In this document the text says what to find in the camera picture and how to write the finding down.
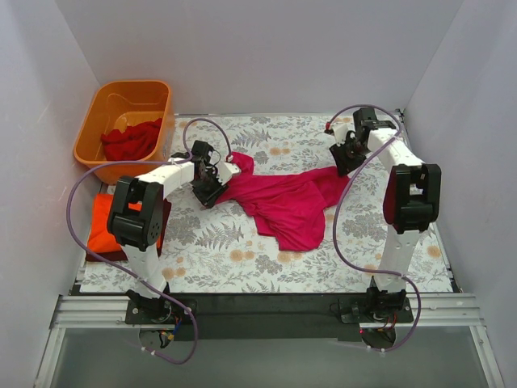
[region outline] white wall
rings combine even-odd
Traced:
[[[404,108],[461,0],[57,0],[99,82],[161,78],[181,113]]]
[[[72,147],[99,87],[52,0],[0,1],[0,386],[34,383],[59,293],[81,253],[65,202],[82,169]],[[85,236],[98,184],[78,193]]]
[[[407,108],[411,145],[443,170],[439,226],[517,386],[517,3],[465,0]]]

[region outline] orange fabric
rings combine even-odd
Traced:
[[[110,214],[113,196],[111,194],[97,194],[92,210],[91,232],[88,238],[88,247],[95,253],[121,251],[122,247],[115,240],[115,236],[107,231],[107,218]],[[129,208],[140,210],[141,204],[129,204]]]

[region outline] floral pattern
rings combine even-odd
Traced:
[[[213,118],[228,134],[234,151],[254,157],[256,174],[298,174],[334,165],[333,138],[325,135],[325,116],[221,116]],[[179,117],[173,152],[182,150],[189,119]],[[350,122],[343,117],[342,122]],[[221,155],[224,138],[208,123],[189,128],[187,140],[208,141]],[[354,182],[338,218],[342,253],[364,268],[378,267],[386,226],[382,201],[388,174],[374,159]],[[370,276],[344,263],[334,251],[335,208],[325,211],[325,239],[308,252],[279,251],[274,238],[257,235],[254,220],[234,201],[205,209],[189,185],[174,191],[161,257],[162,274],[175,293],[345,293],[363,292]],[[422,235],[409,277],[423,292],[452,291],[435,226]],[[82,292],[124,293],[134,279],[104,263],[87,263]]]

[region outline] orange plastic container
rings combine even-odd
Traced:
[[[127,80],[108,83],[101,87],[90,105],[90,110],[75,141],[74,156],[89,168],[104,164],[106,156],[100,141],[102,133],[113,129],[125,131],[128,125],[162,118],[156,147],[141,160],[167,160],[170,157],[174,133],[174,112],[170,87],[157,80]],[[137,176],[153,170],[154,166],[121,165],[105,167],[95,174],[108,184],[115,184],[122,175]]]

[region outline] crumpled red cloth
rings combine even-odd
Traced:
[[[113,129],[108,135],[102,134],[106,160],[138,160],[153,152],[162,119],[146,121],[135,126],[129,125],[124,132]]]
[[[217,203],[236,200],[255,219],[258,234],[275,236],[281,251],[309,251],[319,247],[325,234],[323,210],[338,203],[348,177],[336,167],[318,168],[298,175],[253,175],[252,157],[233,153],[242,170]]]

